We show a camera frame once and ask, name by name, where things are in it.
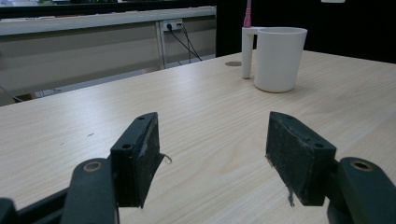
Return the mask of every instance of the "black cable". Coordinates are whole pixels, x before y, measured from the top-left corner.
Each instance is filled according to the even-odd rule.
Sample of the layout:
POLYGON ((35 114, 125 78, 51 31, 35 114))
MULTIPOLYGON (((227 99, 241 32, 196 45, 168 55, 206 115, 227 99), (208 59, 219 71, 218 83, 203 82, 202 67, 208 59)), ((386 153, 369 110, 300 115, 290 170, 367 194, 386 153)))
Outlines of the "black cable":
POLYGON ((191 47, 192 47, 192 49, 194 50, 195 55, 197 55, 197 58, 198 58, 199 60, 202 60, 202 59, 198 56, 197 51, 195 50, 194 46, 192 45, 192 43, 191 43, 191 41, 190 41, 190 39, 189 39, 189 35, 188 35, 188 33, 187 33, 186 27, 185 27, 182 23, 180 24, 180 27, 181 27, 181 29, 183 30, 184 35, 187 37, 187 43, 190 43, 190 44, 191 44, 191 47))
MULTIPOLYGON (((177 36, 174 35, 174 33, 173 33, 173 31, 172 31, 172 27, 170 27, 170 28, 171 28, 171 29, 169 29, 169 27, 168 27, 168 30, 169 30, 169 32, 171 33, 171 35, 172 35, 178 42, 180 42, 180 44, 182 44, 182 45, 184 46, 184 48, 189 49, 189 48, 187 48, 187 46, 186 46, 183 42, 181 42, 181 40, 180 40, 179 38, 177 38, 177 36)), ((195 53, 192 52, 191 50, 190 50, 190 52, 191 52, 192 55, 194 55, 195 57, 197 57, 199 60, 202 60, 197 54, 195 54, 195 53)))

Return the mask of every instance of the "dark wall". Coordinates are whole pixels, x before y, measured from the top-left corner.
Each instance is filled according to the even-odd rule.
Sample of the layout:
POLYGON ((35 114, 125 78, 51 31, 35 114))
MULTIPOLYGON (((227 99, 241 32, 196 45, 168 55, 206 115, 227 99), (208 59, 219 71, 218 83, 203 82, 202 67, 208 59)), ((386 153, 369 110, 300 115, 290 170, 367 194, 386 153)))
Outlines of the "dark wall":
MULTIPOLYGON (((241 51, 247 0, 218 1, 217 56, 241 51)), ((308 30, 304 49, 396 63, 396 14, 390 0, 252 0, 253 26, 308 30)))

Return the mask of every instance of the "black plug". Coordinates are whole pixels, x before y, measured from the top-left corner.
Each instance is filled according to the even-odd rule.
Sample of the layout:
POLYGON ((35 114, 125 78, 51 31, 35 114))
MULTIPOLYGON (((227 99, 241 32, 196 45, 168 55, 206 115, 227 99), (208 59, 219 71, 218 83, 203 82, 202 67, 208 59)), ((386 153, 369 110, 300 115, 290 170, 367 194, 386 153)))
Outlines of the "black plug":
POLYGON ((170 32, 172 32, 172 25, 171 25, 171 23, 166 24, 166 28, 168 28, 168 30, 169 30, 170 32))

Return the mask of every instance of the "wooden table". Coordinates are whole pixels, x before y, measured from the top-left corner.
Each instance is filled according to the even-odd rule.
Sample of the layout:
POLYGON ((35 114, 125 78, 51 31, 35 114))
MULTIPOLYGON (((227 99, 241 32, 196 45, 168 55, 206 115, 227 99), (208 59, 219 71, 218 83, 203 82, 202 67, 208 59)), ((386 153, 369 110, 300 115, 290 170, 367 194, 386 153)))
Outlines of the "wooden table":
POLYGON ((121 223, 327 223, 290 207, 265 155, 270 111, 290 114, 396 183, 396 64, 305 51, 296 88, 260 91, 240 54, 0 107, 0 197, 18 208, 66 188, 80 162, 105 158, 139 115, 159 113, 163 162, 144 209, 121 223))

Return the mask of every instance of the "wire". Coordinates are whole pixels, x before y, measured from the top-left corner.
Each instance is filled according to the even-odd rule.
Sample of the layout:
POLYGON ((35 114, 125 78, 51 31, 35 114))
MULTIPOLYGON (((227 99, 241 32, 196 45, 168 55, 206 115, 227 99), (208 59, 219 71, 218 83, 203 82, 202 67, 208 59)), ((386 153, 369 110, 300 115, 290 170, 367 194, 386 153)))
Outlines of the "wire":
POLYGON ((183 30, 184 35, 187 37, 187 43, 191 44, 192 50, 194 50, 195 55, 197 56, 197 58, 201 61, 202 59, 198 56, 197 51, 195 50, 194 46, 192 45, 190 39, 189 39, 189 35, 187 33, 186 27, 181 23, 180 24, 181 29, 183 30))
POLYGON ((17 101, 19 101, 19 102, 23 102, 23 100, 21 100, 20 98, 11 95, 11 93, 9 93, 9 92, 8 92, 6 89, 4 89, 2 86, 0 86, 0 89, 2 89, 3 92, 5 92, 9 97, 11 97, 11 98, 13 98, 13 99, 15 99, 15 100, 17 100, 17 101))
MULTIPOLYGON (((180 40, 179 38, 177 38, 177 36, 175 36, 175 34, 173 33, 172 30, 169 30, 169 31, 170 31, 171 35, 172 35, 178 42, 180 42, 180 44, 182 44, 182 45, 184 46, 184 48, 189 49, 189 48, 187 48, 187 46, 186 46, 183 42, 181 42, 181 40, 180 40)), ((194 55, 195 57, 197 57, 199 60, 202 60, 197 54, 195 54, 195 53, 192 52, 192 51, 190 51, 190 52, 191 52, 192 55, 194 55)))

